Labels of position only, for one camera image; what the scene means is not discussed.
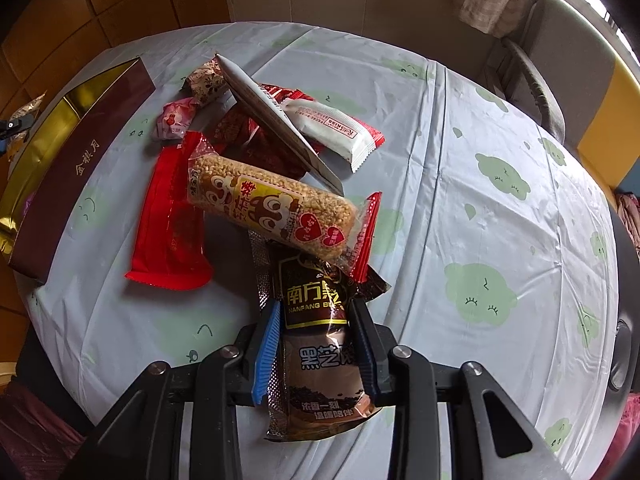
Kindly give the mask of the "dark brown sesame paste sachet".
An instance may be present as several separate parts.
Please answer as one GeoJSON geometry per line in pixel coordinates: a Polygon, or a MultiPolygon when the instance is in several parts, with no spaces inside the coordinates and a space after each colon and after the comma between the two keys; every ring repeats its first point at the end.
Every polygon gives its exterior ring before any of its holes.
{"type": "Polygon", "coordinates": [[[260,304],[280,304],[267,389],[267,439],[312,441],[357,427],[378,408],[352,359],[346,308],[359,289],[339,268],[249,232],[260,304]]]}

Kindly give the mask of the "long silver gold stick sachet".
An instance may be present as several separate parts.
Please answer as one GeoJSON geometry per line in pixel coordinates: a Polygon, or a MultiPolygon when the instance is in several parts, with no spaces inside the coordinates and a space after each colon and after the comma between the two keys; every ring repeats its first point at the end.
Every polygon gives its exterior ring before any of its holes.
{"type": "Polygon", "coordinates": [[[306,170],[328,190],[344,195],[342,181],[319,158],[309,142],[286,116],[273,96],[251,76],[220,53],[214,56],[224,80],[235,97],[258,125],[270,129],[297,157],[306,170]]]}

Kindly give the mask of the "maroon gold gift box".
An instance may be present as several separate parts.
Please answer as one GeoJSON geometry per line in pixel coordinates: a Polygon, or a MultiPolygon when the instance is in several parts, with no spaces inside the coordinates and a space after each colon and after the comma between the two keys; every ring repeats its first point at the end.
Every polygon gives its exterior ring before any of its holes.
{"type": "Polygon", "coordinates": [[[43,284],[80,193],[108,147],[155,91],[141,58],[66,92],[29,135],[1,196],[1,255],[43,284]]]}

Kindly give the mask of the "puffed rice bar cartoon wrapper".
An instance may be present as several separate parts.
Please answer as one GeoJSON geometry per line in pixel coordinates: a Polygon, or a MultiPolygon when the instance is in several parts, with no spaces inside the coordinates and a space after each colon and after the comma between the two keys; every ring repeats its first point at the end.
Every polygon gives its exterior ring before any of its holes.
{"type": "Polygon", "coordinates": [[[259,235],[367,281],[382,194],[353,203],[275,172],[218,154],[201,133],[188,158],[188,201],[259,235]]]}

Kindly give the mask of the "flat red foil packet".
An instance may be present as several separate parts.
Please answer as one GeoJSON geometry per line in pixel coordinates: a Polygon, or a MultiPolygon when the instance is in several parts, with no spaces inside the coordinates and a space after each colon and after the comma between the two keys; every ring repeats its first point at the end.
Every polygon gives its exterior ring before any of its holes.
{"type": "Polygon", "coordinates": [[[203,139],[187,132],[157,157],[140,214],[130,281],[169,290],[193,290],[209,283],[214,267],[204,254],[204,211],[188,201],[188,162],[203,139]]]}

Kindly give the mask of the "pale blue cloud tablecloth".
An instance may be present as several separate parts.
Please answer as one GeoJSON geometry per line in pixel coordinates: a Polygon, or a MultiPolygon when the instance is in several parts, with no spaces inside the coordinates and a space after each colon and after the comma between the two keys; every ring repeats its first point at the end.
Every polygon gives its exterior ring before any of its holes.
{"type": "Polygon", "coordinates": [[[377,128],[384,144],[350,170],[345,194],[382,204],[371,266],[390,284],[370,311],[402,344],[497,379],[575,479],[598,468],[598,425],[618,320],[610,207],[597,183],[516,107],[419,55],[290,23],[174,30],[107,50],[88,79],[141,58],[155,90],[103,155],[61,237],[46,284],[18,283],[62,385],[97,422],[145,365],[194,362],[257,312],[248,237],[213,218],[214,278],[190,292],[128,280],[160,148],[163,106],[222,54],[257,81],[299,89],[377,128]]]}

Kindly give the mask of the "pink heart candy packet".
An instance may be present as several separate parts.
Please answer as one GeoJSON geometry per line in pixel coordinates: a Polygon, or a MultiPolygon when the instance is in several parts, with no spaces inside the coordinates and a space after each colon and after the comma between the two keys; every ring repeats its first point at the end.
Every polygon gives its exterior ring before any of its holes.
{"type": "Polygon", "coordinates": [[[181,141],[190,129],[200,103],[195,98],[184,98],[167,103],[157,117],[152,139],[157,141],[181,141]]]}

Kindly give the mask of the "pink floral snack packet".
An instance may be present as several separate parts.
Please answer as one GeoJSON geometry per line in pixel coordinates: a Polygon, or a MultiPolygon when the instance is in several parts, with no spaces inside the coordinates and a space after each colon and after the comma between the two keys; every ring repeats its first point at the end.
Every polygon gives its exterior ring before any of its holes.
{"type": "Polygon", "coordinates": [[[182,90],[200,107],[216,101],[228,90],[218,60],[211,58],[196,68],[184,80],[182,90]]]}

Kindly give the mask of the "crumpled red foil packet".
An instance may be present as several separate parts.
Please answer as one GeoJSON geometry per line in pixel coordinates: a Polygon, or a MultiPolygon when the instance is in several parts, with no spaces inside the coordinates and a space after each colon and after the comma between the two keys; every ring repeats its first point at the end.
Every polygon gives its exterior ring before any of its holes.
{"type": "Polygon", "coordinates": [[[300,180],[306,166],[270,129],[258,125],[241,104],[233,105],[204,136],[224,157],[300,180]]]}

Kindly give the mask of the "white red wafer packet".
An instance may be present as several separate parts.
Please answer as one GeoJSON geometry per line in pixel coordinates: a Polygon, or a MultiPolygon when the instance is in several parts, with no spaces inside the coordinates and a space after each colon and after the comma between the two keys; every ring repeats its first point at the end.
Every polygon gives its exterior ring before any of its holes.
{"type": "Polygon", "coordinates": [[[354,174],[384,142],[381,131],[332,106],[294,92],[280,107],[304,136],[340,155],[354,174]]]}

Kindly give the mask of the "dark red jacket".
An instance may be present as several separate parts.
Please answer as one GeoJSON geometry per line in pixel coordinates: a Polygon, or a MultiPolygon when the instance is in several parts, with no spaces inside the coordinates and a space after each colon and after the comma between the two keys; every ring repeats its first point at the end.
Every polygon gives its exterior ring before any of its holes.
{"type": "Polygon", "coordinates": [[[84,441],[17,380],[1,393],[2,479],[58,479],[84,441]]]}

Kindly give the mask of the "yellow cushion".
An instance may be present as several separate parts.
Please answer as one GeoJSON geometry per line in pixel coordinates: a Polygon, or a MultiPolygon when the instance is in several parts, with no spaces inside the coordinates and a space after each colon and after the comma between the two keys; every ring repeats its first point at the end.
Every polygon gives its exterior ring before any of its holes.
{"type": "Polygon", "coordinates": [[[605,193],[639,195],[639,83],[615,59],[604,98],[578,143],[578,155],[605,193]]]}

